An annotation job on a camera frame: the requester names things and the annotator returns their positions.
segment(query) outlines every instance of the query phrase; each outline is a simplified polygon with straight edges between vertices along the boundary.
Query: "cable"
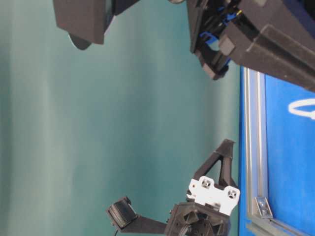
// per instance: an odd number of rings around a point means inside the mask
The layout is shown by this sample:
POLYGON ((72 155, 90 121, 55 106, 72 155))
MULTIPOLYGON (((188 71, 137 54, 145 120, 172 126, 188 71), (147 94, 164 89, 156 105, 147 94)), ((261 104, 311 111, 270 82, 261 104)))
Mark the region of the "cable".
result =
POLYGON ((116 235, 117 235, 117 233, 118 233, 118 230, 116 230, 116 231, 115 231, 114 236, 116 236, 116 235))
POLYGON ((187 233, 188 229, 189 229, 189 224, 185 224, 182 227, 181 231, 179 232, 178 236, 184 236, 187 233))

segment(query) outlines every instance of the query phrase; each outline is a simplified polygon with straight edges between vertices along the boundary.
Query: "screw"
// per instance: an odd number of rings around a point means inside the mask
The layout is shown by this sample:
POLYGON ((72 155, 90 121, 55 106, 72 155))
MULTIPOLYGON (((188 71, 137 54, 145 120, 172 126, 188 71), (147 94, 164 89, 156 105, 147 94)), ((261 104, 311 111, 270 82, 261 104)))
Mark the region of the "screw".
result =
POLYGON ((210 185, 211 185, 211 183, 208 180, 202 181, 202 184, 201 184, 201 186, 204 187, 204 188, 209 188, 210 185))
POLYGON ((259 202, 259 206, 260 207, 265 207, 265 203, 264 202, 259 202))
POLYGON ((236 198, 236 192, 235 190, 230 190, 228 193, 227 193, 228 197, 230 199, 235 199, 236 198))
POLYGON ((266 215, 267 213, 268 213, 268 211, 267 211, 266 209, 262 209, 262 210, 261 210, 261 214, 262 214, 262 215, 266 215))

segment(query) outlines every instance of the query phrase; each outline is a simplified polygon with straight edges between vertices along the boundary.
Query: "teal backdrop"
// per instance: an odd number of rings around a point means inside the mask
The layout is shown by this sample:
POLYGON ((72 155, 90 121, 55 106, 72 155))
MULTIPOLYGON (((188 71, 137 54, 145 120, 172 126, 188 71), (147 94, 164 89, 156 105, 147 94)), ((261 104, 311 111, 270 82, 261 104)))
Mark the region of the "teal backdrop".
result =
POLYGON ((0 35, 1 236, 110 236, 125 195, 164 222, 224 138, 238 181, 239 67, 208 78, 185 4, 143 0, 81 52, 51 0, 2 0, 0 35))

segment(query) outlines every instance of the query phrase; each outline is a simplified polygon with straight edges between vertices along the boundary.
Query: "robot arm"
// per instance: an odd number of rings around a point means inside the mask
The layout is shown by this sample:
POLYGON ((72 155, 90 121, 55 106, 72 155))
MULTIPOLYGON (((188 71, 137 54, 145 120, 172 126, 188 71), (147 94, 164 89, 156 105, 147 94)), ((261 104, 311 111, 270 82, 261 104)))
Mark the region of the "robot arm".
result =
MULTIPOLYGON (((181 3, 183 0, 169 0, 181 3)), ((74 45, 103 44, 114 16, 139 0, 54 0, 74 45)), ((315 91, 314 0, 186 0, 190 51, 214 80, 239 65, 315 91), (219 41, 219 50, 209 44, 219 41)))
POLYGON ((167 224, 135 213, 127 197, 106 211, 122 233, 149 233, 166 236, 227 236, 229 218, 237 206, 240 190, 231 177, 233 142, 224 140, 208 160, 196 171, 187 191, 187 202, 175 204, 167 224), (221 161, 219 184, 205 175, 221 161))

